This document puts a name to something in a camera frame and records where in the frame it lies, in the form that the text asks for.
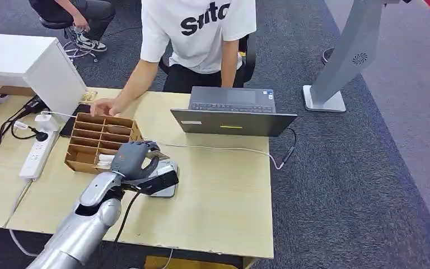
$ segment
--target black pants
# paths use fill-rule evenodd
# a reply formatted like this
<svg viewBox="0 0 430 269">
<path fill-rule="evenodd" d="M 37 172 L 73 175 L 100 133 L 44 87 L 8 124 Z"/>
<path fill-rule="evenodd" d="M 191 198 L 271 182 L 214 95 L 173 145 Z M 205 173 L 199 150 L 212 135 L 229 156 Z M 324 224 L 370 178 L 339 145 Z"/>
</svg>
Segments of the black pants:
<svg viewBox="0 0 430 269">
<path fill-rule="evenodd" d="M 116 14 L 113 4 L 100 0 L 70 0 L 70 2 L 85 17 L 90 26 L 90 31 L 83 35 L 91 40 L 100 40 Z M 42 18 L 50 22 L 73 21 L 72 15 L 63 8 L 52 16 Z"/>
<path fill-rule="evenodd" d="M 236 71 L 234 88 L 243 88 L 244 66 Z M 221 72 L 213 74 L 199 74 L 179 64 L 170 67 L 164 90 L 189 94 L 193 86 L 220 87 L 222 85 Z"/>
</svg>

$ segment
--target metallic silver robot arm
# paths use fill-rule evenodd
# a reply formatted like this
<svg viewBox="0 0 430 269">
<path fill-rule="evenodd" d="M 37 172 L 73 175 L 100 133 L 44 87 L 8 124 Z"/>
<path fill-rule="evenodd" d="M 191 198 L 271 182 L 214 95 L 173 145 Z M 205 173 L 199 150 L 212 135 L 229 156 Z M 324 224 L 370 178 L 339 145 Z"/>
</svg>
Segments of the metallic silver robot arm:
<svg viewBox="0 0 430 269">
<path fill-rule="evenodd" d="M 149 177 L 157 167 L 157 157 L 141 168 L 148 150 L 159 148 L 151 141 L 123 144 L 111 164 L 112 172 L 101 173 L 93 179 L 27 269 L 81 268 L 121 215 L 125 189 L 150 195 L 177 184 L 173 170 L 166 169 L 165 174 Z"/>
</svg>

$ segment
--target sneaker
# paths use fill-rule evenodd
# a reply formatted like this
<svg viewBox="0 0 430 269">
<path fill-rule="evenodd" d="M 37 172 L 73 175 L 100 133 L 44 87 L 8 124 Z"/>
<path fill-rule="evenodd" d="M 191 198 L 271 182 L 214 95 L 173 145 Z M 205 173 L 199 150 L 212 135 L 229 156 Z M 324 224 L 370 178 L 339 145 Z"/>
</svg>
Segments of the sneaker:
<svg viewBox="0 0 430 269">
<path fill-rule="evenodd" d="M 77 34 L 77 46 L 83 49 L 94 50 L 96 52 L 104 52 L 107 49 L 105 44 L 97 40 L 90 40 L 82 34 Z"/>
</svg>

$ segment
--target white floor base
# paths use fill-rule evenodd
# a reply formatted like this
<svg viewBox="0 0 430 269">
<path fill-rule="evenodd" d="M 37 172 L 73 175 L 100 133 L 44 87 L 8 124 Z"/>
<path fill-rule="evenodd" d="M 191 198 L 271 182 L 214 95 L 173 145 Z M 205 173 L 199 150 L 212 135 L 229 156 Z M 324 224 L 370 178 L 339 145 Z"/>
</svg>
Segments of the white floor base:
<svg viewBox="0 0 430 269">
<path fill-rule="evenodd" d="M 302 93 L 304 94 L 304 102 L 306 109 L 309 111 L 320 111 L 320 112 L 345 112 L 344 99 L 342 99 L 342 94 L 338 91 L 334 94 L 327 102 L 323 104 L 314 104 L 311 98 L 311 85 L 304 85 L 302 88 Z"/>
</svg>

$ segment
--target desk leg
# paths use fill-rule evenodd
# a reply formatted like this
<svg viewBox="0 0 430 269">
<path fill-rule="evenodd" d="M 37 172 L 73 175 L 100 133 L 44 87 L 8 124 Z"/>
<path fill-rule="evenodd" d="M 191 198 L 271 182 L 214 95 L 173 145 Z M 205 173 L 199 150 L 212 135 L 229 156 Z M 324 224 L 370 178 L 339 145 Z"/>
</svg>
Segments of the desk leg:
<svg viewBox="0 0 430 269">
<path fill-rule="evenodd" d="M 259 259 L 253 257 L 243 257 L 243 269 L 251 268 Z"/>
</svg>

